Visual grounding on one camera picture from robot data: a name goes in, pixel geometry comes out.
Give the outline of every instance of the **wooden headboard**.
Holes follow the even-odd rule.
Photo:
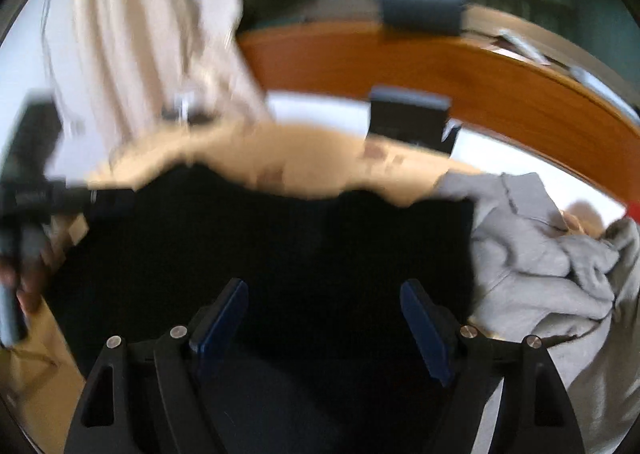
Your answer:
[[[622,202],[640,200],[640,130],[577,82],[462,38],[375,22],[315,22],[245,33],[266,90],[367,98],[373,85],[452,98],[451,116],[561,165]]]

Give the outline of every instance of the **metal screw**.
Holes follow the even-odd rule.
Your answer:
[[[181,339],[183,336],[187,334],[187,328],[184,326],[176,326],[171,329],[170,335],[174,339]]]
[[[117,335],[114,335],[107,340],[107,347],[109,349],[117,348],[120,344],[122,344],[122,339]]]
[[[540,349],[542,347],[542,340],[540,340],[540,337],[535,335],[529,335],[527,337],[527,346],[534,349]]]
[[[478,330],[473,326],[462,326],[462,328],[460,328],[460,334],[465,339],[474,339],[478,336]]]

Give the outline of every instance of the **red object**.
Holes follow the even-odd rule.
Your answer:
[[[629,206],[626,208],[626,215],[636,223],[640,223],[640,202],[629,203]]]

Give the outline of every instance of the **gray garment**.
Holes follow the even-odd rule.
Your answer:
[[[566,235],[537,174],[448,173],[436,196],[476,201],[470,321],[520,342],[545,339],[590,453],[613,452],[640,412],[640,233],[625,218],[600,240]],[[500,386],[474,454],[488,451]]]

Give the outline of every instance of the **black garment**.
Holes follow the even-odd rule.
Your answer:
[[[273,432],[259,417],[265,399],[280,402],[291,452],[417,452],[442,392],[402,318],[399,287],[418,278],[466,320],[472,215],[469,201],[401,209],[364,191],[285,198],[180,166],[138,193],[132,218],[94,225],[46,299],[87,376],[109,336],[157,337],[242,278],[250,302],[238,347],[203,389],[214,422],[231,407],[253,413],[251,423],[220,424],[229,452],[250,449],[246,439],[242,451],[233,445],[261,427]],[[256,452],[271,452],[267,443]]]

